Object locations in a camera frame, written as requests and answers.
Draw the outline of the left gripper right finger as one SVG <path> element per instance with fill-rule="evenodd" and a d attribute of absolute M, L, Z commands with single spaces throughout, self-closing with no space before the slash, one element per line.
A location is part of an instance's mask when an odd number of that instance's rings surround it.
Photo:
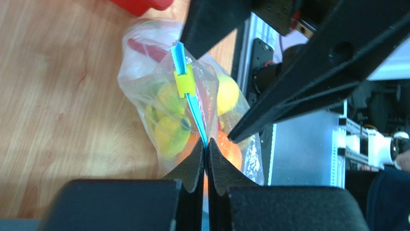
<path fill-rule="evenodd" d="M 212 231 L 366 231 L 355 198 L 332 186 L 260 186 L 211 139 L 207 150 Z"/>

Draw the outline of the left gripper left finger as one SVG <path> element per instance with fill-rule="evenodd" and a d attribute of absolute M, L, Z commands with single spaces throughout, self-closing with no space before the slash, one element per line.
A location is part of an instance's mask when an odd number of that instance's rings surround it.
<path fill-rule="evenodd" d="M 199 231 L 204 146 L 158 180 L 77 179 L 66 183 L 42 219 L 41 231 Z"/>

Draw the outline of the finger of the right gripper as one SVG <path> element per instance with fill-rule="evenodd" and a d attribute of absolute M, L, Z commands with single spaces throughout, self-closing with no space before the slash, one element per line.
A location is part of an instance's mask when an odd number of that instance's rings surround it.
<path fill-rule="evenodd" d="M 199 59 L 250 17 L 250 0 L 191 0 L 180 42 Z"/>
<path fill-rule="evenodd" d="M 259 96 L 228 138 L 339 104 L 410 35 L 407 0 L 340 0 L 294 62 Z"/>

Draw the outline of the clear zip top bag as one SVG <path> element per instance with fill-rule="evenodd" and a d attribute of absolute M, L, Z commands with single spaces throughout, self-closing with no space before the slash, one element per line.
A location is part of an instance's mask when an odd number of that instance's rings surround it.
<path fill-rule="evenodd" d="M 138 20 L 122 40 L 123 62 L 118 83 L 136 106 L 156 148 L 159 165 L 170 172 L 192 151 L 201 137 L 189 104 L 180 97 L 171 47 L 182 23 L 171 19 Z M 195 78 L 196 97 L 207 138 L 217 141 L 223 156 L 257 184 L 264 183 L 260 138 L 252 135 L 234 144 L 227 135 L 249 104 L 237 83 L 208 54 L 199 60 L 185 54 Z"/>

